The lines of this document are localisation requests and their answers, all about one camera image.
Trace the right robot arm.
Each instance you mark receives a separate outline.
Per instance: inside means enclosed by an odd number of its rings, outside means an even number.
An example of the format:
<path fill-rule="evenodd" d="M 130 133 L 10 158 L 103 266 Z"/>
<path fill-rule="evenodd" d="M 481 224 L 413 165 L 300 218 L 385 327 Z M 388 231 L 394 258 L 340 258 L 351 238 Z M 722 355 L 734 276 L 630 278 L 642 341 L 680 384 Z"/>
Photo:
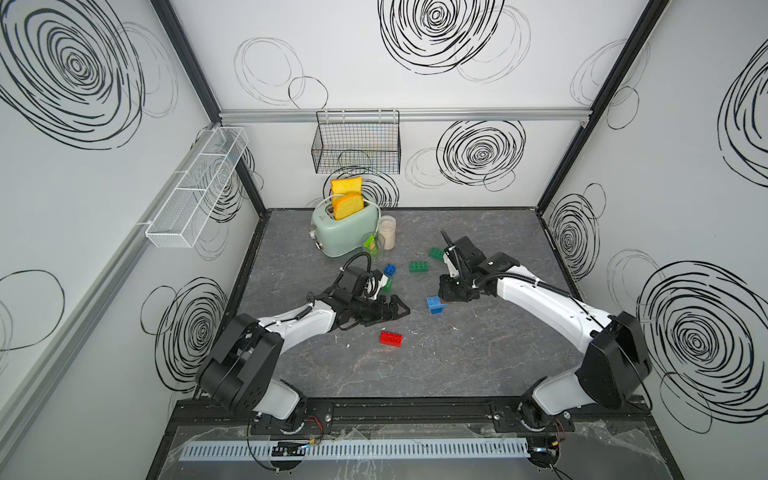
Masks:
<path fill-rule="evenodd" d="M 466 236 L 441 233 L 448 272 L 440 276 L 438 296 L 445 302 L 469 302 L 483 295 L 511 302 L 556 330 L 583 354 L 580 366 L 537 381 L 522 396 L 517 416 L 539 432 L 560 414 L 596 404 L 618 410 L 652 372 L 639 320 L 622 311 L 592 307 L 532 273 L 515 258 L 485 255 Z"/>

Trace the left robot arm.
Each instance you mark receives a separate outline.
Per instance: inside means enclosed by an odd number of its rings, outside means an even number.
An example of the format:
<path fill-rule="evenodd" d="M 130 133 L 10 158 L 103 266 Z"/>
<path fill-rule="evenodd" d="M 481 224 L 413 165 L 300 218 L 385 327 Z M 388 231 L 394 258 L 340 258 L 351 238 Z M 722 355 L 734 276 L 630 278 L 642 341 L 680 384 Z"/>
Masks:
<path fill-rule="evenodd" d="M 199 367 L 195 381 L 235 416 L 269 415 L 290 425 L 306 417 L 306 397 L 274 376 L 281 355 L 335 330 L 399 320 L 410 308 L 381 291 L 379 270 L 343 267 L 333 283 L 304 305 L 271 317 L 232 319 Z"/>

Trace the dark green long lego brick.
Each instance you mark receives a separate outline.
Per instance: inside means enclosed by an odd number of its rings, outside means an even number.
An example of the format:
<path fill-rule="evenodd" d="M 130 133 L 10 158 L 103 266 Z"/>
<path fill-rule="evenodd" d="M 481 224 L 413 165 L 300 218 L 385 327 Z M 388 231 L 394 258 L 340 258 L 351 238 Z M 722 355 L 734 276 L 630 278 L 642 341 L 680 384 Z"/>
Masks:
<path fill-rule="evenodd" d="M 436 259 L 436 260 L 439 260 L 439 261 L 443 261 L 444 260 L 444 256 L 445 256 L 445 252 L 444 252 L 443 249 L 440 249 L 440 248 L 437 248 L 437 247 L 431 247 L 430 250 L 429 250 L 429 257 L 430 258 L 433 258 L 433 259 Z"/>

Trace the light blue long lego brick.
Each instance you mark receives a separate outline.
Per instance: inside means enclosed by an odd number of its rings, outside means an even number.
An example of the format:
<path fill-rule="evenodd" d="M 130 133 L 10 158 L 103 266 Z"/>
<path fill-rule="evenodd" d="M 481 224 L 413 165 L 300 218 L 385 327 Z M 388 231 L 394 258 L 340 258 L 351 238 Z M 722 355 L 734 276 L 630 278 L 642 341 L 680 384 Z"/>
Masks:
<path fill-rule="evenodd" d="M 434 313 L 434 309 L 436 308 L 436 306 L 439 303 L 443 303 L 443 301 L 441 300 L 441 298 L 439 296 L 428 297 L 426 299 L 427 308 L 428 308 L 429 313 L 431 315 L 437 315 L 437 314 Z"/>

